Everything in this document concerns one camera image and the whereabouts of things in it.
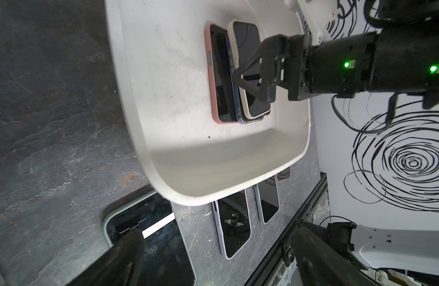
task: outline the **spiral drawing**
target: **spiral drawing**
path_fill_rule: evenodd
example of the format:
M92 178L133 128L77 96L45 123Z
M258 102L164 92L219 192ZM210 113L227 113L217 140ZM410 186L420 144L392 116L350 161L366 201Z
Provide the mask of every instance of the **spiral drawing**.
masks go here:
M338 4L339 9L341 10L341 15L345 15L347 11L352 8L353 1L351 0L343 0ZM302 12L299 12L299 17L301 18L302 28L305 34L311 35L310 29L308 27L307 21L304 18ZM329 35L331 35L331 39L337 39L341 37L350 36L356 27L356 22L358 21L358 6L355 5L353 7L352 12L345 19L341 19L337 17L326 25L326 30Z
M358 133L353 143L353 172L343 180L355 199L374 204L439 212L439 111L421 109L422 101L396 108L392 126L378 136ZM386 113L362 130L383 127Z

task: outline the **pink phone case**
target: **pink phone case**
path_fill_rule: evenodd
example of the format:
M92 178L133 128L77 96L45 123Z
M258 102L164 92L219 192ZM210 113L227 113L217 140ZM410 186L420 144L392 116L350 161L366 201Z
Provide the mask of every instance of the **pink phone case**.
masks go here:
M212 98L212 113L213 113L213 119L218 124L229 124L229 123L238 123L238 122L222 122L220 120L220 117L218 116L218 102L216 99L216 84L215 84L215 71L213 69L213 50L212 50L212 39L210 35L210 27L214 25L218 28L221 28L226 31L221 26L218 26L214 23L209 24L205 28L205 46L207 47L207 65L209 67L209 78L210 78L210 94Z

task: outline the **white tray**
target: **white tray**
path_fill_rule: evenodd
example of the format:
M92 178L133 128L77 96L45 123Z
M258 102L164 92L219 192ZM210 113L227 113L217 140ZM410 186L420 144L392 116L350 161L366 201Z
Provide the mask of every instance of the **white tray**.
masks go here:
M143 171L165 198L201 205L250 187L299 160L309 101L277 88L271 114L251 124L212 117L204 29L255 23L263 40L302 33L283 0L106 0L126 123Z

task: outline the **black cable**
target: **black cable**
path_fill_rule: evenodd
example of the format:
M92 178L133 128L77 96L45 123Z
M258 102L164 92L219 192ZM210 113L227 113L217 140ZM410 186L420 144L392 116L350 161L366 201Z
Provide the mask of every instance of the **black cable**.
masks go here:
M364 2L364 18L374 28L389 28L400 25L405 25L405 22L396 22L393 20L376 19L371 17L371 10L376 0L365 0Z
M246 41L246 37L248 36L248 24L246 25L246 34L245 34L245 38L243 39L243 42L242 42L242 44L240 45L240 46L237 46L237 49L238 48L241 48L242 46L243 46L243 44L245 43L245 41Z
M381 129L376 129L376 130L363 130L363 129L355 129L353 127L351 127L350 125L348 125L348 122L345 120L345 118L343 118L343 116L340 114L340 112L337 110L334 100L337 97L338 94L334 95L331 99L331 105L332 108L335 112L335 114L337 115L337 117L351 130L359 132L361 134L377 134L377 133L382 133L383 131L388 130L388 128L391 127L391 124L393 123L393 119L394 119L394 115L396 114L396 103L398 102L398 95L399 93L394 93L389 101L388 101L388 112L387 112L387 116L385 118L385 127L381 128Z
M348 17L348 15L351 14L351 12L353 11L353 9L356 7L356 1L357 0L353 0L353 3L350 4L350 10L348 10L347 14L345 15L338 15L339 19L345 19L346 17ZM340 0L337 0L337 8L340 8Z
M343 216L339 216L339 215L330 215L330 216L326 217L324 220L322 220L322 221L320 222L319 226L320 226L325 220L327 220L327 219L330 218L330 217L339 217L339 218L342 218L342 219L344 219L344 220L348 220L349 222L353 222L354 224L356 224L354 221L349 220L348 218L345 218L345 217L343 217Z

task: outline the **black phone screen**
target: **black phone screen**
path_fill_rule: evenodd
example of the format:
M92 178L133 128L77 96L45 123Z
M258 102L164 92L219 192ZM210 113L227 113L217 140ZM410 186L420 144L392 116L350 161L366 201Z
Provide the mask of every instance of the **black phone screen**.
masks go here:
M275 176L257 183L257 189L261 197L262 216L264 222L267 223L277 213L280 206Z
M223 83L221 74L229 71L229 67L224 67L228 61L226 47L226 30L211 25L210 37L212 42L212 63L215 77L216 102L218 105L218 117L221 122L236 122L237 118L234 109L233 95L228 91L228 87Z
M259 33L256 25L242 22L234 23L234 34L239 51L239 64L244 65L251 57L254 51L259 47L261 41L259 40ZM256 86L259 86L259 69L261 64L258 62L251 66L249 70L243 73L243 79L249 81ZM270 109L270 103L264 103L253 95L246 92L246 100L248 101L248 108L251 116L258 116Z
M230 258L248 241L251 235L245 190L219 199L218 208L226 254Z
M155 193L115 215L106 225L112 243L134 228L142 231L146 242L140 286L194 284L194 272L168 200Z
M287 167L286 169L284 169L283 171L279 172L277 174L277 181L284 181L289 179L291 176L291 167Z

